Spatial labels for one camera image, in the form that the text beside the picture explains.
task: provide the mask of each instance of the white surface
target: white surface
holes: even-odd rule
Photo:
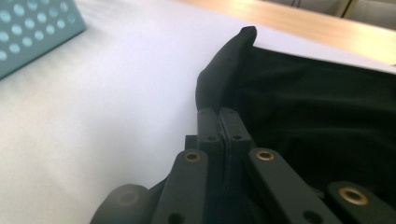
[[[243,26],[165,0],[78,0],[88,30],[0,81],[0,222],[89,223],[152,187],[196,133],[196,78]],[[258,26],[256,46],[396,68]]]

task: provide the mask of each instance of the white tabletop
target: white tabletop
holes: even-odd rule
[[[152,187],[196,134],[201,70],[255,25],[171,0],[77,0],[88,29],[0,80],[0,222],[89,223],[114,188]],[[396,74],[257,26],[256,46]]]

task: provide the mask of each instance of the black cloth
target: black cloth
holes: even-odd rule
[[[200,74],[198,109],[230,107],[310,186],[346,180],[396,208],[396,76],[253,47],[246,27]]]

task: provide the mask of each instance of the table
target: table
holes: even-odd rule
[[[76,3],[87,31],[0,80],[2,224],[89,223],[114,188],[165,178],[196,134],[198,74],[244,26],[260,48],[396,74],[176,0]]]
[[[396,64],[396,31],[258,0],[180,0]]]

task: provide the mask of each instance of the folded cloth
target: folded cloth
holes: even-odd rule
[[[245,27],[198,77],[198,109],[238,111],[310,186],[346,180],[396,208],[396,76],[253,47]]]

